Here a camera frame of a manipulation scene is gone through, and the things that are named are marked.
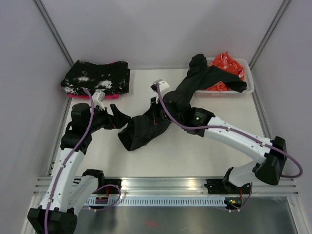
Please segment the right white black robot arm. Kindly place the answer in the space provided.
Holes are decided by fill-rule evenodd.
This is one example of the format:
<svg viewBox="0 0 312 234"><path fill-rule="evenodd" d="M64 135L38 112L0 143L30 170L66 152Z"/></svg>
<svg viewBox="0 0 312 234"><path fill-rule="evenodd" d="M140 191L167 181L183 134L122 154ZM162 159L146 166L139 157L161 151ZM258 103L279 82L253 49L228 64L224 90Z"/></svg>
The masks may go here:
<svg viewBox="0 0 312 234"><path fill-rule="evenodd" d="M285 139L252 135L208 110L185 104L177 107L173 101L166 101L160 96L156 97L156 112L162 119L175 123L189 134L219 141L252 159L247 164L227 170L222 180L226 192L234 193L255 181L273 186L279 184L287 161Z"/></svg>

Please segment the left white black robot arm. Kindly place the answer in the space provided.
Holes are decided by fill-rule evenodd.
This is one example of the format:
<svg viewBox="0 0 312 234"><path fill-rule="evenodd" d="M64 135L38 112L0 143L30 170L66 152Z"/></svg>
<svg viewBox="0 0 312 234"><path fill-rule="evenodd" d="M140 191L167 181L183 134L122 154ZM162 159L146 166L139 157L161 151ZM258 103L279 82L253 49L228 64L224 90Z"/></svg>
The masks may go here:
<svg viewBox="0 0 312 234"><path fill-rule="evenodd" d="M100 130L120 129L130 117L114 104L107 108L79 103L71 110L71 121L61 139L60 157L49 188L38 208L31 208L27 218L38 234L72 234L78 214L89 196L102 193L106 188L103 171L88 169L73 187L76 172L92 141L92 133Z"/></svg>

